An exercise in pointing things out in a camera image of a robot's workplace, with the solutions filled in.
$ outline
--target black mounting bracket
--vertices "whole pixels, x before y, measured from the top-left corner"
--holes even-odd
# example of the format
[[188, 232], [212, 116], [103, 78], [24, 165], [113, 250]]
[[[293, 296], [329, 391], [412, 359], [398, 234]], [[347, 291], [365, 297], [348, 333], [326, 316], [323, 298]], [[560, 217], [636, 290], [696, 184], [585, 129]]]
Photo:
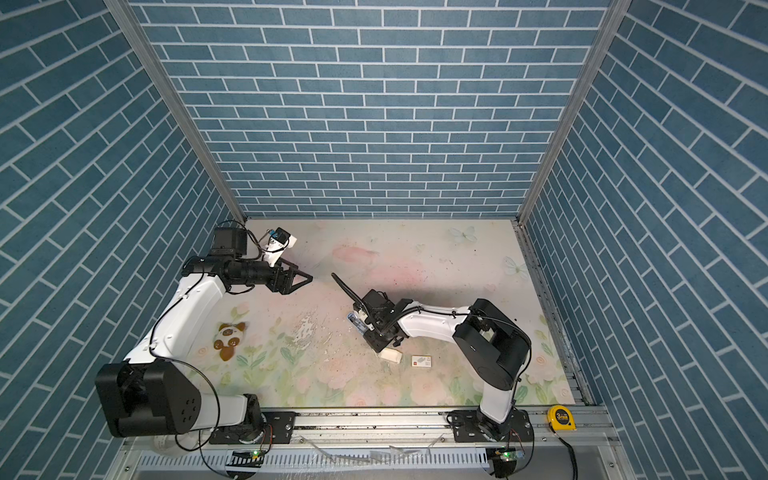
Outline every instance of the black mounting bracket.
[[448, 424], [453, 431], [453, 441], [456, 443], [474, 443], [474, 442], [506, 442], [508, 439], [512, 442], [517, 441], [518, 437], [513, 430], [520, 435], [520, 442], [530, 442], [533, 440], [533, 427], [528, 418], [528, 412], [525, 410], [512, 409], [507, 415], [507, 419], [502, 423], [493, 424], [489, 428], [489, 420], [483, 419], [479, 409], [476, 410], [453, 410], [448, 414]]
[[[261, 433], [269, 435], [272, 432], [273, 445], [290, 443], [293, 435], [293, 423], [296, 421], [294, 412], [261, 412], [263, 427], [257, 432], [253, 426], [246, 423], [219, 427], [210, 436], [212, 445], [262, 445]], [[269, 439], [264, 439], [263, 444], [269, 445]]]

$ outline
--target yellow tape measure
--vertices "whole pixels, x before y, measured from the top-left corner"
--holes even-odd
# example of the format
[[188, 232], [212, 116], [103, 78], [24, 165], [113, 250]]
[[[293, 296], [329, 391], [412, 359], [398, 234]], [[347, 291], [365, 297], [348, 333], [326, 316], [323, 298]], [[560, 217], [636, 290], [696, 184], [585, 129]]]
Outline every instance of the yellow tape measure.
[[576, 422], [571, 410], [562, 405], [555, 405], [549, 409], [547, 420], [554, 430], [575, 430]]

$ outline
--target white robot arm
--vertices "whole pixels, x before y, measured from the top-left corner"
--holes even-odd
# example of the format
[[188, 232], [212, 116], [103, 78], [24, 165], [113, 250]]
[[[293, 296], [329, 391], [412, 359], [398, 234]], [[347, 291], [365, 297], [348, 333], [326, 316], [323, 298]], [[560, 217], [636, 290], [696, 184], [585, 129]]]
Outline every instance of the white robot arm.
[[456, 344], [484, 381], [478, 428], [496, 440], [509, 434], [515, 386], [531, 360], [531, 340], [493, 303], [477, 299], [471, 306], [444, 307], [403, 299], [395, 304], [377, 290], [360, 298], [335, 273], [332, 276], [353, 300], [356, 326], [377, 353], [414, 336]]
[[[260, 428], [256, 396], [200, 393], [174, 363], [196, 369], [184, 359], [211, 310], [233, 285], [265, 285], [287, 295], [312, 281], [281, 259], [296, 238], [281, 228], [268, 234], [266, 252], [257, 243], [259, 257], [249, 259], [243, 256], [252, 234], [244, 227], [218, 227], [208, 255], [191, 257], [182, 267], [173, 298], [147, 335], [123, 362], [99, 370], [96, 391], [112, 435], [177, 434], [243, 422]], [[294, 283], [297, 276], [304, 280]]]

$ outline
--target white object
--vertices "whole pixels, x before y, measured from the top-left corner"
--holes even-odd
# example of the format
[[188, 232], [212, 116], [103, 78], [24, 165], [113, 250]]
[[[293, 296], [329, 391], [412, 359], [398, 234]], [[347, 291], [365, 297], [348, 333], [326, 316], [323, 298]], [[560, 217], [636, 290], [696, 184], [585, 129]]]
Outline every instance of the white object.
[[283, 255], [283, 252], [285, 252], [286, 249], [293, 248], [294, 245], [296, 245], [296, 238], [293, 235], [288, 238], [288, 243], [280, 243], [275, 240], [275, 237], [270, 235], [270, 241], [266, 244], [266, 248], [264, 249], [264, 261], [267, 262], [270, 267], [275, 266], [275, 263], [277, 263], [277, 260]]
[[379, 358], [384, 360], [389, 360], [393, 363], [400, 363], [400, 360], [402, 360], [402, 353], [398, 352], [395, 349], [390, 349], [389, 347], [385, 347], [384, 350], [379, 352]]
[[432, 357], [429, 355], [411, 355], [411, 366], [423, 369], [432, 368]]

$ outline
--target blue brick wall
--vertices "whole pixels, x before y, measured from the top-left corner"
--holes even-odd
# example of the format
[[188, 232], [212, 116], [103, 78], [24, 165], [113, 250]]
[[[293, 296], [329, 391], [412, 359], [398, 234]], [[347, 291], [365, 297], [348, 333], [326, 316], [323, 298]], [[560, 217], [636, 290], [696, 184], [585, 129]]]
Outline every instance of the blue brick wall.
[[254, 3], [131, 3], [250, 216], [512, 217], [608, 0]]
[[634, 0], [531, 217], [645, 478], [768, 478], [767, 6]]
[[94, 374], [226, 212], [101, 0], [0, 12], [0, 478], [98, 477]]

